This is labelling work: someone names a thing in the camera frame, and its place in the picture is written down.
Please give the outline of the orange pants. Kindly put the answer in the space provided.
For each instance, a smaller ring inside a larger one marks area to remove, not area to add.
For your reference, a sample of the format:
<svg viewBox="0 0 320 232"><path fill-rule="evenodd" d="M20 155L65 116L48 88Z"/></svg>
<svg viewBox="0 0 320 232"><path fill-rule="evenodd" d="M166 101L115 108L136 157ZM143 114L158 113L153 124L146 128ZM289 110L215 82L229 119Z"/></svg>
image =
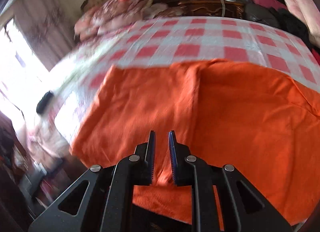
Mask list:
<svg viewBox="0 0 320 232"><path fill-rule="evenodd" d="M252 63L112 67L71 153L85 166L117 164L156 134L151 186L135 205L191 222L191 190L174 185L168 134L207 164L234 165L294 225L319 202L319 94Z"/></svg>

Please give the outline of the floral pink folded quilt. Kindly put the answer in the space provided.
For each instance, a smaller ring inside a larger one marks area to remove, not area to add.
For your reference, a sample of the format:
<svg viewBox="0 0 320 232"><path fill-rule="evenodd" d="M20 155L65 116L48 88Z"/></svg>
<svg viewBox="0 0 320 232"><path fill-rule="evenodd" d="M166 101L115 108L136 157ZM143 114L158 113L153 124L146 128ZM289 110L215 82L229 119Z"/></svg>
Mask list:
<svg viewBox="0 0 320 232"><path fill-rule="evenodd" d="M86 11L74 26L80 41L118 30L143 19L153 0L108 0Z"/></svg>

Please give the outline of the pink floral cushion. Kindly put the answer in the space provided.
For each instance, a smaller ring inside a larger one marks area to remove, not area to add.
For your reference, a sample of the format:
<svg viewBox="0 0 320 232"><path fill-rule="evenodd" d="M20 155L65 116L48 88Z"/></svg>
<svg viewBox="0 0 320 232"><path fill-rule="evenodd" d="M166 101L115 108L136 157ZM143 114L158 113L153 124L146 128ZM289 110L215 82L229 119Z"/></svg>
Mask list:
<svg viewBox="0 0 320 232"><path fill-rule="evenodd" d="M313 0L284 0L291 14L300 19L313 36L319 36L319 10Z"/></svg>

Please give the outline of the floral pink bed sheet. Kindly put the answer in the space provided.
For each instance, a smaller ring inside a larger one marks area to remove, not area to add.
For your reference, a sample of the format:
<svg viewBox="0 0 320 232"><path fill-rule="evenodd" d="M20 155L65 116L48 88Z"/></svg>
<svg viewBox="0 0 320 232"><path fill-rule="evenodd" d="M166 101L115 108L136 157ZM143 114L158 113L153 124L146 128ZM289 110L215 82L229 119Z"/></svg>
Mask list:
<svg viewBox="0 0 320 232"><path fill-rule="evenodd" d="M54 124L39 120L27 126L27 148L37 163L49 168L58 160L69 155L69 143Z"/></svg>

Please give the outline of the black remote on bed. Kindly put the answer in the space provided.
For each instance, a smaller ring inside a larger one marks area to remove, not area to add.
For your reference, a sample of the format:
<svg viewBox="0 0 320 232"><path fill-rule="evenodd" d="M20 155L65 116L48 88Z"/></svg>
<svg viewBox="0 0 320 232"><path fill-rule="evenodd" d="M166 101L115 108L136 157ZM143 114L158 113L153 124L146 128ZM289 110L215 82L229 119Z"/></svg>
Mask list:
<svg viewBox="0 0 320 232"><path fill-rule="evenodd" d="M51 99L54 97L54 93L52 91L48 91L44 94L41 100L38 102L36 107L36 112L38 115L42 115L46 110L46 107L50 103Z"/></svg>

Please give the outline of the pink patterned curtain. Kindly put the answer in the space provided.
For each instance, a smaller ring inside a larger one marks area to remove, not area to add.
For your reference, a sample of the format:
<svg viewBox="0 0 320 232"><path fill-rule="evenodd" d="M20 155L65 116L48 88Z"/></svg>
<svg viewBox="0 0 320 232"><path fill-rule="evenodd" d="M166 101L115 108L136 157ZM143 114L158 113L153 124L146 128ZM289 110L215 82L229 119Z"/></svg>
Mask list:
<svg viewBox="0 0 320 232"><path fill-rule="evenodd" d="M32 52L51 70L74 47L74 29L59 0L16 0L14 21Z"/></svg>

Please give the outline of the red white checkered cover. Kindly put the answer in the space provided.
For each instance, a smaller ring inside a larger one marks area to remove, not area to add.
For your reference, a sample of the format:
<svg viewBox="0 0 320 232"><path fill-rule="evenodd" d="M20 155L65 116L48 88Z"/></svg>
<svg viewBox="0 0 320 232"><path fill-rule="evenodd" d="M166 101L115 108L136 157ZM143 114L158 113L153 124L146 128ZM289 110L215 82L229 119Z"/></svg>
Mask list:
<svg viewBox="0 0 320 232"><path fill-rule="evenodd" d="M47 89L54 97L40 120L54 124L71 143L111 66L162 66L214 58L277 69L319 90L319 64L292 34L233 18L158 18L79 43L50 71Z"/></svg>

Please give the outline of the black garment on chair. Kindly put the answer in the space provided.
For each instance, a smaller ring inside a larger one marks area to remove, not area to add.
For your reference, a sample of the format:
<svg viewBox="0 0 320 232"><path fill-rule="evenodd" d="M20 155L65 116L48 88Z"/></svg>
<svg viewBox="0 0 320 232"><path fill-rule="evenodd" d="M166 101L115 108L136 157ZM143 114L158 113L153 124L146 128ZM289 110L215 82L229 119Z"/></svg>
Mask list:
<svg viewBox="0 0 320 232"><path fill-rule="evenodd" d="M278 29L300 38L309 50L313 48L313 45L309 40L309 30L300 19L284 8L278 10L270 8L269 12L276 19Z"/></svg>

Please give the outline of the magenta garment on chair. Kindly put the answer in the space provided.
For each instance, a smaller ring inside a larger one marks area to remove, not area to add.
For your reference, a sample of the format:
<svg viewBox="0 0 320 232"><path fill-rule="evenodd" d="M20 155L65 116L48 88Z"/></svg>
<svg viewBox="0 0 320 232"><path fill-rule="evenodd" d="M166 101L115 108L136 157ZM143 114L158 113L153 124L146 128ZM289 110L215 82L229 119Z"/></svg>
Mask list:
<svg viewBox="0 0 320 232"><path fill-rule="evenodd" d="M274 8L275 10L278 10L278 9L287 10L287 7L285 4L276 0L252 0L252 2L267 9Z"/></svg>

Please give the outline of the dark wooden nightstand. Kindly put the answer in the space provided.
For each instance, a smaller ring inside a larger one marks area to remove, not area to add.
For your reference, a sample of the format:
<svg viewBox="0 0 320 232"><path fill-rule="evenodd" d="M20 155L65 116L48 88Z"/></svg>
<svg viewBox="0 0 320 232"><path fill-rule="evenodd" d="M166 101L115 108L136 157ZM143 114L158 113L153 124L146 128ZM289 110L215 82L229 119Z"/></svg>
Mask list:
<svg viewBox="0 0 320 232"><path fill-rule="evenodd" d="M243 19L245 3L220 0L179 0L177 5L185 16L210 16Z"/></svg>

